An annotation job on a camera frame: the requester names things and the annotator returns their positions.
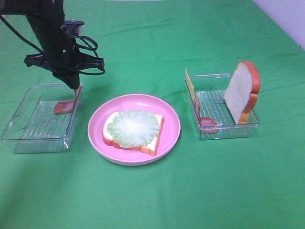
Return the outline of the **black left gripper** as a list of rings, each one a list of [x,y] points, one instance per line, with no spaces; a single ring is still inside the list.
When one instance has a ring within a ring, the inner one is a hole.
[[[44,52],[32,42],[24,42],[34,49],[38,54],[25,57],[27,67],[38,66],[49,70],[53,77],[64,82],[70,89],[76,90],[80,86],[79,74],[102,75],[105,73],[104,59],[97,54],[98,44],[87,36],[71,37],[72,46],[61,48],[53,55]]]

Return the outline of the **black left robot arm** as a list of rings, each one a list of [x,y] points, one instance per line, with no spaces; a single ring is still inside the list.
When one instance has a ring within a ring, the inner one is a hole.
[[[18,33],[3,17],[1,20],[21,40],[38,51],[38,54],[27,55],[27,67],[38,66],[49,70],[55,78],[63,81],[71,89],[80,86],[80,74],[86,69],[98,69],[104,74],[104,60],[98,54],[88,55],[80,50],[96,53],[98,44],[91,38],[81,35],[83,21],[67,21],[62,0],[2,0],[0,14],[24,15],[38,42],[37,47]]]

